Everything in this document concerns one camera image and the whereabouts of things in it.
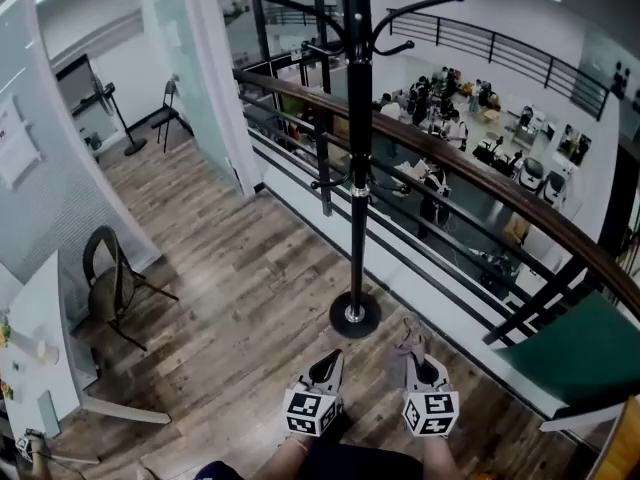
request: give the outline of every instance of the black shorts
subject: black shorts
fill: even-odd
[[[297,478],[303,480],[371,480],[402,478],[420,480],[422,463],[397,452],[344,444],[316,443]],[[200,470],[195,480],[243,480],[224,462],[212,462]]]

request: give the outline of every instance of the desk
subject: desk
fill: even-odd
[[[20,281],[0,263],[0,308],[8,308],[21,289]]]
[[[58,252],[54,252],[24,285],[10,305],[12,329],[34,340],[57,347],[56,364],[42,364],[32,359],[9,341],[0,350],[2,379],[16,392],[15,400],[7,400],[7,414],[13,435],[21,437],[27,428],[46,432],[45,417],[38,405],[46,391],[51,395],[55,418],[61,421],[82,408],[119,418],[150,423],[168,423],[168,414],[133,409],[105,402],[83,393],[92,379],[93,362],[87,358],[88,347],[69,334]],[[12,363],[20,366],[15,371]]]
[[[482,117],[484,117],[487,122],[498,121],[500,119],[500,112],[497,110],[485,110],[482,113]]]

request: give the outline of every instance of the wooden floor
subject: wooden floor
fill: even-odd
[[[279,418],[284,389],[310,358],[336,347],[346,352],[342,393],[355,421],[346,441],[419,456],[420,441],[403,428],[402,393],[384,373],[408,310],[370,284],[383,308],[379,329],[361,341],[337,335],[327,307],[349,287],[348,261],[268,192],[243,200],[193,141],[173,140],[163,155],[154,138],[139,154],[104,165],[166,256],[180,303],[137,296],[124,328],[148,353],[109,329],[81,328],[104,363],[92,394],[173,419],[156,426],[80,413],[65,421],[56,445],[103,460],[83,468],[89,480],[132,480],[138,463],[165,480],[191,480],[213,460],[251,476],[286,435]],[[447,343],[430,339],[460,391],[449,442],[466,477],[584,477],[591,452],[538,432],[539,417]]]

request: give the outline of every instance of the office chair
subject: office chair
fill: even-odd
[[[93,262],[96,251],[103,242],[109,250],[115,266],[96,276]],[[115,231],[108,226],[100,226],[89,237],[82,255],[82,268],[90,287],[89,314],[100,318],[120,337],[146,352],[147,349],[144,346],[120,330],[120,322],[131,304],[136,289],[147,286],[154,292],[161,293],[175,301],[179,300],[178,297],[153,286],[147,282],[142,274],[131,268],[122,252]]]
[[[162,149],[163,153],[167,152],[167,137],[169,135],[169,123],[172,119],[178,119],[180,114],[177,110],[173,108],[173,97],[178,92],[176,84],[173,80],[169,80],[164,86],[164,95],[162,96],[162,109],[156,115],[154,115],[151,119],[149,119],[148,124],[151,126],[151,129],[158,129],[158,144],[160,144],[160,134],[162,131],[162,125],[166,124],[167,127],[164,131],[164,148]],[[167,96],[170,97],[169,104],[167,105]]]

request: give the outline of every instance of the office desk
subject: office desk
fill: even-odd
[[[58,253],[53,253],[24,285],[10,305],[12,329],[36,341],[43,340],[58,349],[56,364],[43,364],[11,343],[0,350],[0,373],[15,391],[15,400],[7,400],[7,414],[13,435],[21,437],[27,428],[46,433],[38,399],[48,391],[55,414],[61,421],[82,408],[85,410],[137,421],[165,424],[168,414],[133,409],[105,402],[83,393],[92,380],[93,362],[88,347],[75,340],[68,331],[62,293]],[[19,365],[19,371],[13,368]]]

